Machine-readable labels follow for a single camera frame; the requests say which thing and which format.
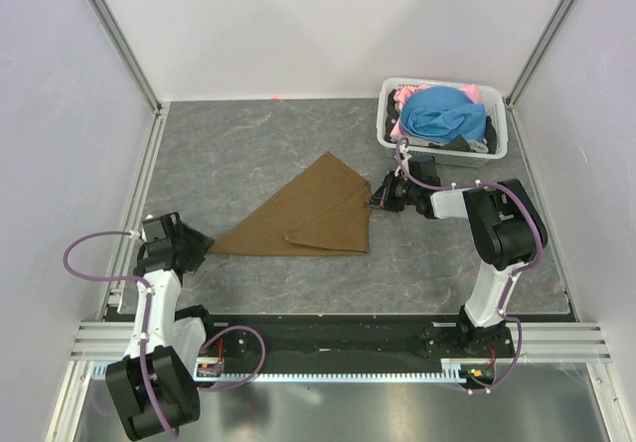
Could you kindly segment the brown cloth napkin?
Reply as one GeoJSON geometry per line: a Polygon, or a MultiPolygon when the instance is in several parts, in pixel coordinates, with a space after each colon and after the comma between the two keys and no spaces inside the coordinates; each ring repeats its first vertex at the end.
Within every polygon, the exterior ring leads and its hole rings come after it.
{"type": "Polygon", "coordinates": [[[370,252],[371,184],[327,152],[212,246],[240,256],[354,256],[370,252]]]}

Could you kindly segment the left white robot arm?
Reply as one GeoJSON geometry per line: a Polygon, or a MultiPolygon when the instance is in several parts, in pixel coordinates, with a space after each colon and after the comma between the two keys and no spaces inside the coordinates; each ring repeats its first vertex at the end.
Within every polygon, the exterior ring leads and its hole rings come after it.
{"type": "Polygon", "coordinates": [[[214,242],[177,212],[148,217],[133,275],[138,302],[123,358],[107,366],[105,383],[123,430],[131,441],[173,431],[199,419],[193,380],[197,356],[218,344],[218,332],[203,311],[176,310],[184,275],[194,273],[214,242]]]}

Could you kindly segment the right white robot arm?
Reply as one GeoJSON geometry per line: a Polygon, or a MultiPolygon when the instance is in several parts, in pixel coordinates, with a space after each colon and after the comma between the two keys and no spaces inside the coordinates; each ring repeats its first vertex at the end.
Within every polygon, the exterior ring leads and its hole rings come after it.
{"type": "Polygon", "coordinates": [[[413,207],[429,220],[468,221],[481,263],[454,340],[462,354],[480,355],[506,329],[506,308],[519,276],[541,260],[548,244],[545,224],[521,181],[443,187],[432,158],[402,158],[367,205],[391,213],[413,207]]]}

